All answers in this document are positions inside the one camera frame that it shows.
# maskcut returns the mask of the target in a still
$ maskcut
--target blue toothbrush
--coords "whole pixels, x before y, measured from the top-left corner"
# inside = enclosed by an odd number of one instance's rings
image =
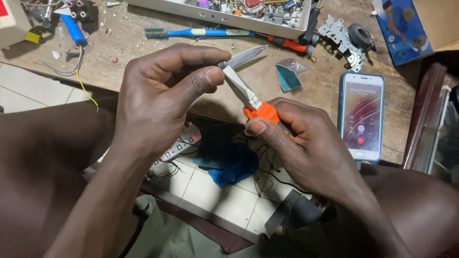
[[[189,28],[178,31],[166,31],[163,28],[145,28],[145,36],[147,38],[166,38],[171,36],[253,37],[254,35],[254,31],[244,29]]]

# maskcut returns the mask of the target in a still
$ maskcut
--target extension socket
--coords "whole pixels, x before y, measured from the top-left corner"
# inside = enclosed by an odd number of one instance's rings
[[[185,122],[182,128],[177,141],[170,147],[170,149],[163,154],[163,156],[155,161],[150,167],[150,170],[155,170],[160,165],[164,164],[166,161],[180,154],[182,151],[188,149],[190,146],[193,146],[198,141],[201,140],[201,132],[198,127],[191,122]]]

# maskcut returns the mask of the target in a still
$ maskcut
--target phone screen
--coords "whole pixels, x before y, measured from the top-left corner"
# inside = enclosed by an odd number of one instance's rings
[[[379,151],[381,86],[346,83],[343,140],[349,149]]]

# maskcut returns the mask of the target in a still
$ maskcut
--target smartphone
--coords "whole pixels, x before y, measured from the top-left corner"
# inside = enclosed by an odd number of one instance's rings
[[[340,78],[338,131],[355,160],[378,161],[382,148],[384,78],[347,72]]]

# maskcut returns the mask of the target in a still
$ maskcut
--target desk surface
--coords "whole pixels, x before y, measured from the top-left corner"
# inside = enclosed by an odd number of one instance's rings
[[[306,57],[288,49],[279,48],[261,36],[238,39],[201,38],[198,41],[195,38],[147,39],[143,33],[144,28],[179,30],[215,25],[192,18],[130,6],[126,3],[107,8],[102,5],[102,0],[95,0],[95,2],[100,5],[99,23],[105,21],[105,24],[103,26],[99,24],[98,29],[88,36],[89,44],[85,48],[84,60],[80,69],[83,83],[119,91],[124,68],[129,60],[178,42],[214,46],[231,51],[233,55],[257,45],[268,44],[269,48],[260,54],[259,58],[239,69],[239,75],[257,93],[258,98],[268,101],[276,97],[285,97],[319,107],[327,111],[332,121],[336,123],[339,77],[347,71],[344,67],[347,61],[337,56],[338,52],[334,45],[320,41],[313,53],[318,61],[312,63]],[[385,79],[382,159],[401,163],[420,63],[414,62],[394,68],[378,22],[376,18],[371,18],[369,15],[369,12],[373,10],[371,1],[324,0],[321,6],[318,26],[325,23],[328,14],[331,14],[335,20],[342,18],[345,26],[353,22],[360,23],[372,33],[376,46],[383,51],[380,55],[370,52],[361,72],[379,74]],[[106,34],[107,28],[112,31],[111,35]],[[73,42],[63,22],[60,21],[56,27],[56,33],[49,36],[44,44],[36,45],[26,41],[15,44],[8,50],[0,51],[0,62],[50,76],[62,77],[48,69],[43,62],[59,70],[71,71],[77,59],[66,64],[65,52],[72,46]],[[53,50],[59,51],[62,57],[55,60],[52,55]],[[113,62],[115,56],[118,56],[118,63]],[[296,58],[308,67],[309,71],[299,75],[302,87],[283,93],[277,81],[274,64],[290,57]],[[77,80],[76,75],[62,78]],[[242,107],[242,103],[231,89],[223,85],[215,94],[202,96],[193,104],[190,111],[225,121],[244,123],[246,117],[242,113]]]

